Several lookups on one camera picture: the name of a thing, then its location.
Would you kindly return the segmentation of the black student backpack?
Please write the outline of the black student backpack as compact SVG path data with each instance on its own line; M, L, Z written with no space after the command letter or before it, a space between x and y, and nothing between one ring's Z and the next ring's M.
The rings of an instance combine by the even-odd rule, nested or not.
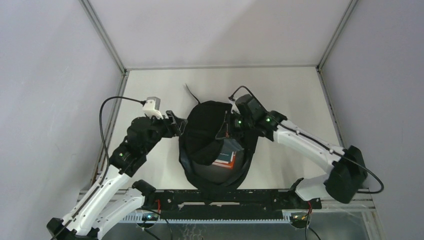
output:
M189 112L187 125L179 137L179 162L187 180L200 191L204 201L217 201L219 195L237 190L246 179L259 136L246 130L238 138L216 139L231 104L208 100ZM235 153L233 167L214 165L223 153Z

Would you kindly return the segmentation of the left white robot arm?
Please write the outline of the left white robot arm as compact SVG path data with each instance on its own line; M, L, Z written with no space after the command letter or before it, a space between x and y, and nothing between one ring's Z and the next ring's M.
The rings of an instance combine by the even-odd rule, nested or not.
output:
M180 137L187 120L170 110L166 116L135 118L121 144L113 151L106 170L76 206L62 218L52 218L47 229L54 240L101 240L130 212L156 203L155 188L136 181L123 197L110 203L115 193L146 162L147 154L163 138Z

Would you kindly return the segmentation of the teal humor book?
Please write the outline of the teal humor book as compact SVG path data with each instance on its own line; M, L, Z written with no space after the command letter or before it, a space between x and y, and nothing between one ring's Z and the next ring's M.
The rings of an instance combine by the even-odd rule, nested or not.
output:
M225 138L223 140L221 152L215 162L220 164L230 164L233 161L233 157L236 155L236 153L243 150L244 148L237 140L232 138Z

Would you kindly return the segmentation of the orange Good Morning book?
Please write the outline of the orange Good Morning book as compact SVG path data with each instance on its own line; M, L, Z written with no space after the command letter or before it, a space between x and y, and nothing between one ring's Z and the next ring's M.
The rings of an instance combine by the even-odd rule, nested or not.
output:
M220 153L212 165L232 170L234 168L235 159L236 154L234 152L230 154Z

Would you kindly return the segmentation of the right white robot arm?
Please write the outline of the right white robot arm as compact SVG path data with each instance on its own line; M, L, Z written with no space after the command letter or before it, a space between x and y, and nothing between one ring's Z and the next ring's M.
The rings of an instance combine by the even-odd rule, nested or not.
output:
M362 152L357 147L344 148L315 137L279 112L233 112L229 128L236 133L253 130L261 137L303 154L323 170L322 175L300 178L292 185L289 203L295 208L323 197L348 204L368 176Z

